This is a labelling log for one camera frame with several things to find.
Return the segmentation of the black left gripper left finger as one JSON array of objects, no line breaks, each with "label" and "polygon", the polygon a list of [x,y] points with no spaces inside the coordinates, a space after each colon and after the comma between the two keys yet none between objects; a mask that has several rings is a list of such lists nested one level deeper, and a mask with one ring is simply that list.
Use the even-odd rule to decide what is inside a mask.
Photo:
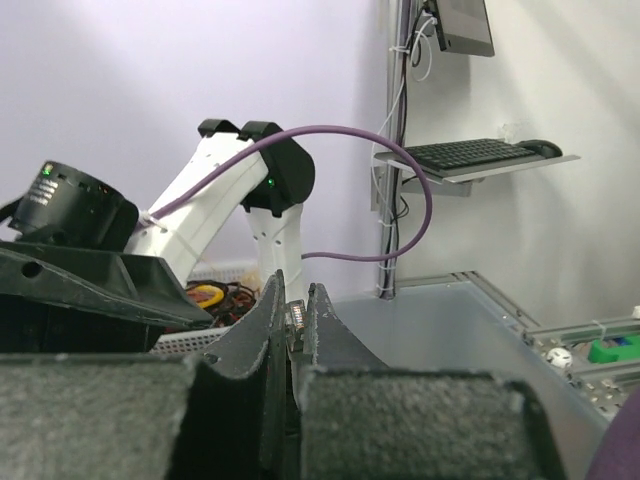
[{"label": "black left gripper left finger", "polygon": [[275,479],[283,471],[285,287],[188,355],[1,359],[5,479]]}]

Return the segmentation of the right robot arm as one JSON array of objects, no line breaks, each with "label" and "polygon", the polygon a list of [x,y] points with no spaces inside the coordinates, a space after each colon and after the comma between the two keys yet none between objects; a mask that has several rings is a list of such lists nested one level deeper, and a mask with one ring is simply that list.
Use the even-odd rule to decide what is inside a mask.
[{"label": "right robot arm", "polygon": [[205,120],[192,158],[148,210],[106,182],[48,160],[1,217],[5,353],[146,352],[212,317],[187,280],[237,208],[248,216],[262,279],[281,271],[303,297],[300,224],[311,156],[271,122]]}]

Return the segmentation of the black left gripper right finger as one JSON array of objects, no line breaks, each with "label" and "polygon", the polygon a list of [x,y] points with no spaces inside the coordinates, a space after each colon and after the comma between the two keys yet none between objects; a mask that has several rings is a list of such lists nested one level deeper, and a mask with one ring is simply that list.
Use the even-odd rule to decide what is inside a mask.
[{"label": "black left gripper right finger", "polygon": [[489,371],[391,368],[309,289],[298,362],[303,479],[562,479],[526,382]]}]

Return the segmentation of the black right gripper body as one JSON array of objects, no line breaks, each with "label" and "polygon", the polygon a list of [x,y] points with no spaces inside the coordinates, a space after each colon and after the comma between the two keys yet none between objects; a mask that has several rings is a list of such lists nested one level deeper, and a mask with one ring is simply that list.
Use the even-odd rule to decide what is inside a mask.
[{"label": "black right gripper body", "polygon": [[166,327],[203,318],[157,257],[4,242],[4,353],[149,351]]}]

